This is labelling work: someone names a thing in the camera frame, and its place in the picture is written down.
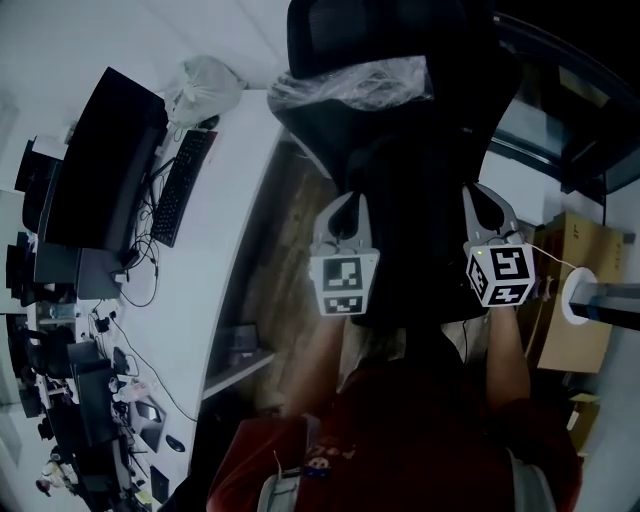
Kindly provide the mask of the person's red shirt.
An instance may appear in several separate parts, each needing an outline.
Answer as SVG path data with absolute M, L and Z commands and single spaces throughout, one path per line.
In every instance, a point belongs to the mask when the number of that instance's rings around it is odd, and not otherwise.
M 564 422 L 518 399 L 494 411 L 462 375 L 400 361 L 358 371 L 321 418 L 242 422 L 207 512 L 257 512 L 300 474 L 294 512 L 573 512 L 581 462 Z

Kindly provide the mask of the clear plastic wrap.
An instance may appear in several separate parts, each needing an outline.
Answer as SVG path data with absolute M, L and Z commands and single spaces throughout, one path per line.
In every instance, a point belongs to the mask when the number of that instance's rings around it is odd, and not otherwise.
M 433 85 L 423 56 L 357 64 L 309 79 L 296 79 L 286 72 L 268 92 L 269 108 L 274 112 L 327 100 L 337 100 L 360 111 L 381 111 L 433 99 Z

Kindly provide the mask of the wide black monitor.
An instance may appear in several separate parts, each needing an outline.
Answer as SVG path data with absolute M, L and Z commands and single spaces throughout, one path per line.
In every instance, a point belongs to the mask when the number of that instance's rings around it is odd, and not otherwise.
M 131 237 L 145 173 L 164 141 L 163 100 L 113 68 L 91 94 L 50 186 L 39 237 L 120 252 Z

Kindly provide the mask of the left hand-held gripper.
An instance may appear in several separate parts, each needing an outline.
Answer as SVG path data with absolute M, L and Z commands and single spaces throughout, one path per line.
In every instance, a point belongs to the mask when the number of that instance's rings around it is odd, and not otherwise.
M 371 245 L 366 197 L 357 192 L 331 202 L 316 218 L 316 243 L 343 240 L 349 246 Z M 379 251 L 346 249 L 312 255 L 309 274 L 322 316 L 358 316 L 366 312 L 379 262 Z

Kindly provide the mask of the person's left forearm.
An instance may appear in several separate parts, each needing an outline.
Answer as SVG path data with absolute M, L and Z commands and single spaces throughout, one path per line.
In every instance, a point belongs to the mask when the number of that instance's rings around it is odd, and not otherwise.
M 346 318 L 322 318 L 294 367 L 283 414 L 321 416 L 336 395 Z

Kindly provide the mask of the person's right forearm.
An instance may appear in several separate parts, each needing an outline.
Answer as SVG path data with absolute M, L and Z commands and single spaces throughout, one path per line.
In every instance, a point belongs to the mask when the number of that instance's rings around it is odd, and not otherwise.
M 486 399 L 497 411 L 517 400 L 529 399 L 531 381 L 513 307 L 492 308 L 486 359 Z

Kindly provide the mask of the long black keyboard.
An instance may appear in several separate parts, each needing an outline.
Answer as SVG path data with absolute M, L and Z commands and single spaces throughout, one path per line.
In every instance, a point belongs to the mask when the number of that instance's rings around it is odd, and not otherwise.
M 174 157 L 154 210 L 151 238 L 172 248 L 191 192 L 217 137 L 215 131 L 189 130 Z

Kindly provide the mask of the white plastic bag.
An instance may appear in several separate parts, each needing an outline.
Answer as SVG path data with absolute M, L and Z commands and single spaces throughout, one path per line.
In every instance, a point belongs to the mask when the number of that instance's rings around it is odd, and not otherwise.
M 171 124 L 191 128 L 235 108 L 246 82 L 209 55 L 182 61 L 162 88 Z

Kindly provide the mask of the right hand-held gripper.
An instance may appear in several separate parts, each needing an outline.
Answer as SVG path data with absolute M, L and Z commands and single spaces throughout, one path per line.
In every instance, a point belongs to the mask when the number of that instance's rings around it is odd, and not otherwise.
M 532 249 L 517 231 L 512 206 L 481 184 L 465 185 L 462 195 L 466 276 L 473 291 L 485 308 L 521 305 L 536 278 Z

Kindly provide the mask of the flat cardboard box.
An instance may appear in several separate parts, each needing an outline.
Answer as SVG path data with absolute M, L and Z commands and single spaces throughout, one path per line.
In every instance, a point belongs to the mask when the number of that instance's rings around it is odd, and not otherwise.
M 575 267 L 590 269 L 600 282 L 619 283 L 623 233 L 564 212 L 536 230 L 533 244 L 537 283 L 532 298 L 518 310 L 525 355 L 540 369 L 597 373 L 612 328 L 593 321 L 569 323 L 561 310 L 561 292 Z

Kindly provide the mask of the white floor stand with pole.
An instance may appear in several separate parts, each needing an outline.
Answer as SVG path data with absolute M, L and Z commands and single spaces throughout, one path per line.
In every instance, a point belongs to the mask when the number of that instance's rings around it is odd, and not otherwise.
M 578 267 L 565 280 L 560 303 L 572 325 L 593 321 L 640 331 L 640 283 L 599 282 L 590 269 Z

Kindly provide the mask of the black mesh office chair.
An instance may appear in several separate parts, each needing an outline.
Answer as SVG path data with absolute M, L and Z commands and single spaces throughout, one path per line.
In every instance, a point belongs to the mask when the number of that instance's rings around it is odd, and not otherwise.
M 493 13 L 492 0 L 291 0 L 284 73 L 309 79 L 357 64 L 423 56 L 434 99 L 381 111 L 337 100 L 270 110 L 341 196 L 356 192 L 347 183 L 351 154 L 398 135 L 455 148 L 463 190 L 478 180 L 521 78 L 517 60 L 499 42 Z

